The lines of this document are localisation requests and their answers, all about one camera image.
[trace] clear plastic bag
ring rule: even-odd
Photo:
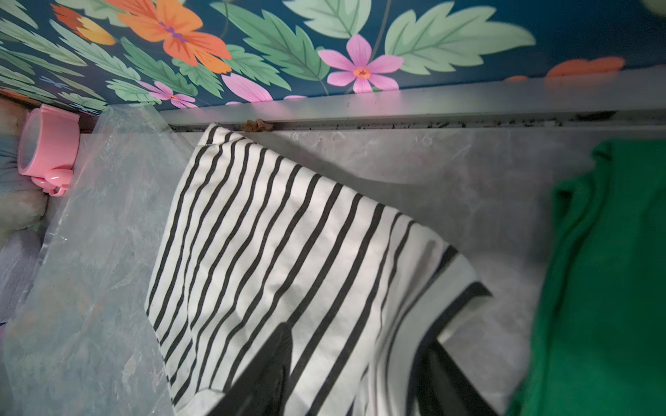
[[[192,151],[151,106],[109,107],[82,137],[74,185],[4,335],[12,412],[172,414],[144,300]]]

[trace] green leaf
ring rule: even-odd
[[[220,91],[224,91],[222,83],[210,69],[203,65],[193,67],[180,59],[172,59],[171,62],[180,69],[180,73],[186,75],[192,83],[202,86],[206,91],[218,98],[222,98]]]
[[[64,110],[77,111],[77,112],[85,111],[85,112],[89,112],[91,114],[99,115],[99,111],[93,110],[91,108],[84,107],[80,104],[66,104],[66,103],[63,103],[62,101],[53,101],[53,102],[54,102],[54,104],[58,104],[58,105],[61,105],[62,107],[64,107],[63,108]]]
[[[328,74],[330,67],[299,26],[292,32],[279,17],[265,10],[262,10],[262,18],[233,4],[211,3],[210,6],[223,15],[228,14],[229,21],[249,36],[245,42],[264,53],[267,61],[282,67],[283,72],[309,81],[319,81]]]
[[[372,0],[284,1],[297,15],[310,19],[305,24],[328,37],[349,39],[363,29],[370,16]]]
[[[42,58],[34,57],[33,55],[28,55],[27,53],[13,52],[13,51],[7,51],[7,52],[11,53],[15,57],[21,58],[24,61],[28,61],[28,62],[33,63],[35,65],[39,65],[40,67],[48,69],[49,71],[54,72],[54,73],[68,74],[68,75],[73,75],[74,77],[82,77],[83,76],[83,74],[79,74],[76,71],[72,71],[71,69],[61,67],[60,65],[56,65],[56,64],[50,63],[48,61],[44,61]]]
[[[64,99],[71,101],[72,103],[87,107],[87,108],[92,108],[94,110],[99,110],[102,111],[107,107],[106,102],[98,99],[92,99],[90,97],[82,97],[81,95],[78,94],[72,94],[72,93],[58,93],[60,97],[63,97]]]
[[[0,33],[0,41],[5,41],[5,42],[18,42],[16,39],[12,38],[11,36],[7,36],[4,33]]]
[[[60,39],[74,49],[80,56],[94,62],[95,65],[103,70],[119,77],[141,79],[141,76],[133,68],[127,67],[118,57],[112,57],[96,43],[88,43],[79,36],[68,31],[53,20],[49,21],[51,26],[60,33]]]
[[[2,65],[0,65],[0,73],[7,78],[15,79],[16,81],[21,81],[22,83],[27,83],[27,84],[34,84],[35,81],[32,80],[32,78],[26,77],[25,75],[14,72],[11,69],[5,68]]]
[[[2,81],[5,84],[11,85],[13,87],[18,87],[24,91],[28,91],[33,94],[38,94],[53,99],[55,98],[55,95],[51,94],[49,91],[43,90],[39,87],[35,87],[34,85],[24,84],[21,81],[16,81],[15,79],[10,79],[0,76],[0,81]]]
[[[127,27],[118,19],[118,14],[125,13],[125,11],[108,4],[106,0],[56,0],[56,2],[72,9],[83,9],[83,14],[88,17],[108,19],[109,23],[114,26]]]
[[[0,59],[4,59],[5,61],[11,63],[18,69],[21,69],[22,71],[29,73],[30,75],[35,74],[32,66],[29,63],[23,62],[21,59],[18,59],[17,57],[13,56],[12,54],[9,53],[7,49],[3,47],[0,47]]]
[[[481,65],[480,55],[536,44],[522,27],[487,21],[495,13],[493,7],[470,7],[449,15],[453,6],[452,1],[440,3],[418,20],[414,10],[402,13],[386,32],[386,54],[403,58],[403,71],[428,75],[428,69],[450,72],[456,70],[452,65]]]
[[[232,58],[223,59],[223,61],[234,71],[266,85],[272,83],[291,91],[289,84],[278,75],[280,71],[265,63],[264,59],[259,55],[247,53],[245,49],[236,45],[227,45],[226,48]]]
[[[129,54],[125,55],[125,57],[136,65],[142,73],[148,75],[155,81],[160,81],[162,84],[179,93],[187,94],[192,97],[199,93],[194,85],[187,83],[184,76],[174,73],[166,62],[154,60],[150,55],[137,48],[127,38],[123,37],[121,43]]]
[[[65,84],[69,85],[70,87],[74,87],[74,88],[76,88],[76,89],[79,89],[79,90],[83,91],[84,93],[88,93],[88,94],[92,95],[93,97],[97,97],[97,98],[100,99],[100,100],[103,100],[103,99],[104,99],[104,97],[102,97],[101,95],[97,94],[95,91],[93,91],[92,89],[86,87],[85,85],[79,84],[79,83],[77,83],[77,82],[75,82],[75,81],[72,81],[71,79],[67,79],[67,78],[65,78],[65,77],[61,77],[61,76],[58,75],[58,74],[54,74],[54,75],[55,75],[56,77],[58,77],[58,79],[59,79],[60,81],[63,81]]]
[[[0,0],[0,9],[38,29],[39,26],[25,12],[25,7],[16,0]]]
[[[69,51],[60,45],[56,45],[34,32],[27,31],[6,19],[0,21],[0,32],[20,41],[25,46],[31,47],[39,52],[44,52],[58,61],[70,65],[76,65],[78,67],[86,67],[88,65],[72,51]]]
[[[125,101],[139,101],[140,103],[162,104],[162,100],[150,95],[150,91],[138,85],[126,83],[119,79],[107,81],[107,88],[116,92],[116,95]]]

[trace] flower center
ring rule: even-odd
[[[168,27],[168,26],[165,25],[163,22],[160,22],[160,26],[164,27],[165,30],[171,34],[171,37],[172,37],[172,38],[174,38],[174,39],[178,39],[178,40],[179,40],[180,42],[182,42],[182,43],[187,42],[187,39],[185,39],[184,37],[182,37],[182,34],[177,33],[177,32],[176,32],[176,29],[174,29],[174,28],[172,28],[172,27]]]
[[[364,68],[364,67],[358,67],[354,69],[354,75],[356,75],[356,78],[360,79],[368,79],[372,75],[370,72],[370,69]]]

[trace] white trim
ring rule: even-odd
[[[239,124],[256,118],[271,122],[360,122],[417,117],[666,108],[666,67],[621,71],[612,80],[599,80],[597,77],[598,75],[569,77],[570,85],[559,89],[548,88],[546,79],[529,79],[519,83],[497,81],[235,106],[163,110],[160,114],[170,125],[182,126],[211,122]],[[573,83],[589,85],[573,87]]]

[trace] black and white striped fabric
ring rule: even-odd
[[[178,416],[214,407],[282,322],[285,415],[411,415],[425,346],[488,295],[430,229],[211,126],[174,196],[146,310]]]

